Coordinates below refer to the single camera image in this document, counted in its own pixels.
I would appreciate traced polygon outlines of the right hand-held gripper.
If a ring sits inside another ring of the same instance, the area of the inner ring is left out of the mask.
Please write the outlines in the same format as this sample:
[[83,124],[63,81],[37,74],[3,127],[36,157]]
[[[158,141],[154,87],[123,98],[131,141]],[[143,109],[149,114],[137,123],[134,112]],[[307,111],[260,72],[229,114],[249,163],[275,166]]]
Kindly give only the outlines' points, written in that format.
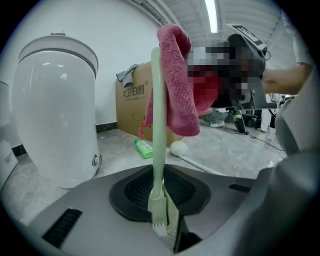
[[262,76],[266,61],[271,57],[267,45],[248,28],[238,23],[227,23],[229,46],[237,54],[236,61],[242,72],[241,88],[230,97],[237,110],[275,109],[276,103],[267,102]]

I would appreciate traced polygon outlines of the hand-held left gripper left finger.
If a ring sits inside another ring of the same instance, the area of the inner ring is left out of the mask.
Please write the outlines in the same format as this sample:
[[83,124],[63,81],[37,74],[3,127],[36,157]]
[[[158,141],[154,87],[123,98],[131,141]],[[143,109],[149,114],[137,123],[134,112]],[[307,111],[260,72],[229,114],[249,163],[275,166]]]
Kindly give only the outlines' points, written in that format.
[[149,197],[154,186],[153,167],[139,166],[119,172],[121,177],[109,191],[113,209],[133,222],[151,223]]

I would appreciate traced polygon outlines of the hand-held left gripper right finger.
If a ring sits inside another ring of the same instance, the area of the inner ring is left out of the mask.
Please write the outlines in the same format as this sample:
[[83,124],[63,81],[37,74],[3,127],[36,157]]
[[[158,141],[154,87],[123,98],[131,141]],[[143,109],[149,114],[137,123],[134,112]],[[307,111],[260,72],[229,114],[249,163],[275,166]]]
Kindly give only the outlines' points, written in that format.
[[164,188],[178,210],[173,252],[179,253],[202,240],[189,231],[185,217],[200,214],[210,201],[212,193],[207,184],[172,165],[164,167]]

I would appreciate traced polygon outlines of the pink cloth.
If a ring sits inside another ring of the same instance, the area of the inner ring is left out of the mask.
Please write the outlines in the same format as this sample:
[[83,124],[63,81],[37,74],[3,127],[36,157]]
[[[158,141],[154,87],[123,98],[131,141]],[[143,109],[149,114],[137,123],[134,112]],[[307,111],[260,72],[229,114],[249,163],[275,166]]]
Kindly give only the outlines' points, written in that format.
[[196,136],[200,133],[200,125],[185,67],[185,56],[191,52],[192,43],[187,33],[176,24],[160,27],[157,38],[167,88],[167,126],[179,136]]

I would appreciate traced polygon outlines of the light green toilet brush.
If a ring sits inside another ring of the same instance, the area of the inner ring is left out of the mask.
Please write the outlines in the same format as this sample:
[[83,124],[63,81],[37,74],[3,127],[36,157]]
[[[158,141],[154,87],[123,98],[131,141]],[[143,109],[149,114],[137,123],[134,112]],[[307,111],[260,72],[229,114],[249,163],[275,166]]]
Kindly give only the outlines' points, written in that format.
[[165,238],[168,235],[167,199],[163,189],[167,145],[167,86],[163,75],[161,51],[158,47],[151,52],[151,71],[153,82],[153,188],[148,207],[151,210],[153,231],[160,238]]

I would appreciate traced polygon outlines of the person's right forearm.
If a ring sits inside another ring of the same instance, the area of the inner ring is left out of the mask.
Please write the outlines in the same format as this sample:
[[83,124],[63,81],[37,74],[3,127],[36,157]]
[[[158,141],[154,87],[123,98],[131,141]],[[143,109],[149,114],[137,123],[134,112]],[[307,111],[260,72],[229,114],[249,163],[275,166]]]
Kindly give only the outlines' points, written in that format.
[[262,85],[266,94],[298,95],[312,73],[306,63],[298,63],[288,69],[265,69]]

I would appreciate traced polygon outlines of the white round-head brush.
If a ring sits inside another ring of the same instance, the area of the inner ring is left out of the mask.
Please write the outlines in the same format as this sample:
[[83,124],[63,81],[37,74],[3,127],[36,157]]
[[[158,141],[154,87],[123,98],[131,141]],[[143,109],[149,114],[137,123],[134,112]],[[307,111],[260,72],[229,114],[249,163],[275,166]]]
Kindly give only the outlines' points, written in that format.
[[210,173],[210,174],[214,174],[214,175],[219,175],[219,176],[225,176],[225,174],[222,174],[218,171],[215,171],[213,169],[210,169],[198,162],[195,162],[189,158],[187,158],[185,156],[185,154],[187,153],[188,151],[188,146],[181,140],[179,141],[174,141],[171,145],[170,145],[170,153],[173,155],[173,156],[176,156],[182,160],[184,160],[185,162],[207,172],[207,173]]

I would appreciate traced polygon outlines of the white flat-lid smart toilet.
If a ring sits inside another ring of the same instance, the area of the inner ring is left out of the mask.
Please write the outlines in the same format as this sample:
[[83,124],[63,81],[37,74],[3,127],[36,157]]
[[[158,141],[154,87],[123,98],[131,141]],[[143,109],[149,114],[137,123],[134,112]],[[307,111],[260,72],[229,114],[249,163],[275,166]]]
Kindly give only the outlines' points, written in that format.
[[85,43],[63,33],[29,42],[12,84],[18,136],[40,173],[63,189],[99,168],[95,81],[99,61]]

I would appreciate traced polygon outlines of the green plastic bottle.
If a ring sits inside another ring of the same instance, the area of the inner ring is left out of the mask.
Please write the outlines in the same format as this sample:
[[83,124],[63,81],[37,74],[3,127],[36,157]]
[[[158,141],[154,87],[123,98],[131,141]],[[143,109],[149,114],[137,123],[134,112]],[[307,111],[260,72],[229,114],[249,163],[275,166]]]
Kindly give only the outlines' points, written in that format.
[[136,150],[144,159],[149,159],[153,156],[153,147],[144,140],[134,139]]

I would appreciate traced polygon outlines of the person's grey shirt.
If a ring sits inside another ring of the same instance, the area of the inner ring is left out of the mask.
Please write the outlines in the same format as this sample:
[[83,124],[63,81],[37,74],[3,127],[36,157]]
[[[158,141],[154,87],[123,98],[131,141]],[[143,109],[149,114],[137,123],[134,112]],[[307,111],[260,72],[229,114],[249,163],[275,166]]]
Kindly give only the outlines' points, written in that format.
[[295,55],[296,63],[306,64],[314,68],[316,66],[316,63],[312,58],[311,52],[307,47],[304,39],[302,38],[300,32],[292,24],[290,18],[287,16],[287,14],[283,10],[281,10],[281,17],[282,17],[283,25],[286,32],[292,38],[293,52]]

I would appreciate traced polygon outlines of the large closed cardboard box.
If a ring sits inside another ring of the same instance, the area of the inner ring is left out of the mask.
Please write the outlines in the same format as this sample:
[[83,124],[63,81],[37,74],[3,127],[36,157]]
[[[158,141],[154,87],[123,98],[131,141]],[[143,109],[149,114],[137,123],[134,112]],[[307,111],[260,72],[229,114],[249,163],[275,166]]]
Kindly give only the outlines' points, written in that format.
[[133,85],[115,81],[116,122],[118,129],[139,136],[153,88],[151,62],[143,63],[132,74]]

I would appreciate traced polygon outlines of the ceiling light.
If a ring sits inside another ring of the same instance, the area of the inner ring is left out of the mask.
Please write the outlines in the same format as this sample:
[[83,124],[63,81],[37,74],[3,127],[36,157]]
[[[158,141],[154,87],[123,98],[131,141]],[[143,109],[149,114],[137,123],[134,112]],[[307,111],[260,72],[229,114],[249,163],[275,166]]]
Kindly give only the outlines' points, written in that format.
[[204,0],[204,2],[205,2],[207,13],[208,13],[210,32],[212,34],[217,34],[219,29],[218,29],[217,10],[215,5],[215,0]]

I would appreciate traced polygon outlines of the grey garment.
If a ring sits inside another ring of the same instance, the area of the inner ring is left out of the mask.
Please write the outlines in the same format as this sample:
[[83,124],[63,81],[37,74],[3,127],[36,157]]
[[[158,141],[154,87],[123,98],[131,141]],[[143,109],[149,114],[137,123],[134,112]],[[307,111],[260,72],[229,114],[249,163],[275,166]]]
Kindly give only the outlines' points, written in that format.
[[135,69],[139,67],[139,64],[133,64],[127,70],[121,71],[116,74],[117,80],[123,85],[124,88],[130,87],[133,85],[133,73]]

